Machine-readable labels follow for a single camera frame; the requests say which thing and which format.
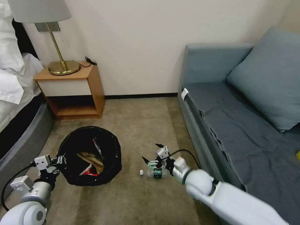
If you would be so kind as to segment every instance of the electrical outlet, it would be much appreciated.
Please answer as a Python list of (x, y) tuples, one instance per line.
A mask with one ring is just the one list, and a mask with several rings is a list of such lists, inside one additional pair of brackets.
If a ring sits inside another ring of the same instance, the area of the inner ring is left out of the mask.
[[(49, 22), (48, 26), (52, 31), (60, 31), (58, 22)], [(38, 32), (48, 32), (46, 23), (35, 23), (35, 27), (37, 28)]]

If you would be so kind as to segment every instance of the white pillow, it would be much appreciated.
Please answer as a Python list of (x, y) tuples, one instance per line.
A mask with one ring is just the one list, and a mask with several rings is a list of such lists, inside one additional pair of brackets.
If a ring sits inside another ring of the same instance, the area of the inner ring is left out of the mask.
[(17, 76), (0, 69), (0, 100), (19, 104), (23, 93)]
[(36, 82), (33, 80), (33, 77), (44, 69), (43, 64), (32, 54), (23, 53), (22, 56), (25, 62), (24, 69), (22, 70), (24, 74), (22, 76), (20, 76), (20, 72), (16, 72), (11, 68), (5, 69), (5, 71), (10, 74), (16, 75), (20, 85), (22, 87), (28, 87), (29, 89), (31, 89), (31, 93), (35, 94), (36, 91), (39, 90), (39, 88), (37, 87)]
[(0, 4), (0, 69), (12, 68), (20, 72), (24, 67), (24, 60), (18, 47), (12, 20), (9, 5)]

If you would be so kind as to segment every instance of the black cable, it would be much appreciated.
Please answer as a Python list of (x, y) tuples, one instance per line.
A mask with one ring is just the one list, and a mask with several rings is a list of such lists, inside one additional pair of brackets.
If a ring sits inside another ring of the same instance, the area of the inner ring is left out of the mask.
[(35, 163), (32, 162), (30, 165), (28, 165), (27, 167), (21, 169), (19, 172), (17, 172), (12, 178), (9, 179), (9, 181), (7, 181), (7, 183), (4, 185), (3, 189), (2, 189), (2, 193), (1, 193), (1, 204), (3, 206), (3, 208), (8, 212), (9, 211), (9, 208), (7, 208), (5, 202), (4, 202), (4, 193), (5, 193), (5, 190), (7, 188), (7, 186), (10, 184), (10, 182), (17, 176), (19, 175), (20, 173), (22, 173), (23, 171), (29, 169), (30, 167), (34, 167), (35, 166)]
[(195, 163), (197, 164), (198, 168), (201, 169), (201, 166), (200, 166), (200, 164), (198, 163), (198, 161), (196, 160), (196, 158), (195, 158), (195, 156), (193, 155), (193, 153), (191, 153), (189, 150), (186, 150), (186, 149), (179, 149), (179, 150), (177, 150), (177, 151), (171, 153), (168, 157), (162, 158), (162, 160), (167, 159), (167, 158), (169, 158), (170, 156), (172, 156), (172, 155), (174, 155), (174, 154), (176, 154), (176, 153), (178, 153), (178, 152), (187, 152), (187, 153), (190, 153), (190, 155), (193, 157)]
[(93, 62), (93, 61), (90, 60), (88, 57), (85, 57), (85, 60), (86, 60), (87, 62), (90, 63), (88, 66), (82, 65), (82, 64), (80, 63), (80, 65), (83, 66), (83, 67), (85, 67), (85, 68), (87, 68), (87, 67), (89, 67), (89, 66), (91, 66), (91, 65), (94, 65), (94, 66), (97, 65), (97, 63)]

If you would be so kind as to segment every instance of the blue sofa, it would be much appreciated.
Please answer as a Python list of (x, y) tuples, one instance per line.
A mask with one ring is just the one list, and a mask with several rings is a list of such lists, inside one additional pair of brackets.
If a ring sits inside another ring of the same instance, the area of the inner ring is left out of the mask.
[[(280, 133), (227, 76), (251, 44), (186, 46), (178, 102), (204, 170), (272, 205), (300, 223), (300, 125)], [(183, 89), (188, 94), (183, 100)]]

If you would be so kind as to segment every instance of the blue pillow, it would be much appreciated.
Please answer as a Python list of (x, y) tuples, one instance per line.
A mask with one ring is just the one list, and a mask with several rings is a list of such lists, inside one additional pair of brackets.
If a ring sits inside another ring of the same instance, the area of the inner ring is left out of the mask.
[(300, 35), (270, 28), (227, 77), (280, 131), (300, 122)]

